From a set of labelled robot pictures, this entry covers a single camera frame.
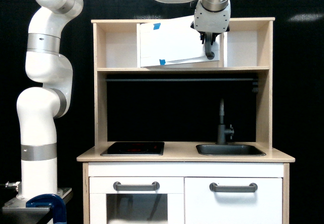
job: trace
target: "stovetop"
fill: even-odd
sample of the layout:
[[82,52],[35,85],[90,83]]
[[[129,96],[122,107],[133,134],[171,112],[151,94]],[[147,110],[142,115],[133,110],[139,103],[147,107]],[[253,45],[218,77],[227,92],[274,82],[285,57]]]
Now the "stovetop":
[[115,142],[101,156],[161,156],[164,142]]

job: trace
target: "shelf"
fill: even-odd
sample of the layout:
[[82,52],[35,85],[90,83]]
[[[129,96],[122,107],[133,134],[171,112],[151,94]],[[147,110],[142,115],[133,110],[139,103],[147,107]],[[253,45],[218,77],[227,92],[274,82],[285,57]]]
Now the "shelf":
[[253,73],[269,71],[269,66],[256,67],[218,67],[218,68],[97,68],[98,72],[105,74],[129,74],[129,73]]
[[107,144],[107,75],[247,74],[258,77],[256,142],[272,149],[274,18],[233,18],[220,36],[220,60],[141,68],[140,24],[161,20],[92,20],[94,25],[95,147]]

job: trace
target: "black faucet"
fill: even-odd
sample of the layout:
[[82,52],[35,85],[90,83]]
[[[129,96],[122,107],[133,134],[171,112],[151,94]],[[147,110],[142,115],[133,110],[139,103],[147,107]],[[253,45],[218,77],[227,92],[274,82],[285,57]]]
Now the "black faucet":
[[217,135],[217,144],[218,145],[227,145],[226,136],[230,135],[232,139],[234,135],[234,128],[232,125],[229,126],[229,129],[226,129],[226,125],[224,124],[224,99],[221,99],[219,106],[219,125],[218,125],[218,135]]

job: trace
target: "oven door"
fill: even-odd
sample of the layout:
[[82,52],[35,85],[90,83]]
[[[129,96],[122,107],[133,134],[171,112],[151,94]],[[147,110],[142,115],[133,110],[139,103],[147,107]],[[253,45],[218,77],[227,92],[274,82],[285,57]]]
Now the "oven door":
[[182,177],[91,177],[90,224],[184,224]]

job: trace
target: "sink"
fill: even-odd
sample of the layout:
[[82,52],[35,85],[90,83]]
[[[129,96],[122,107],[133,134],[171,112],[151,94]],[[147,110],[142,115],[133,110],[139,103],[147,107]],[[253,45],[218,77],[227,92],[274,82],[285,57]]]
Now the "sink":
[[250,145],[215,145],[196,146],[198,153],[208,156],[265,156],[265,153]]

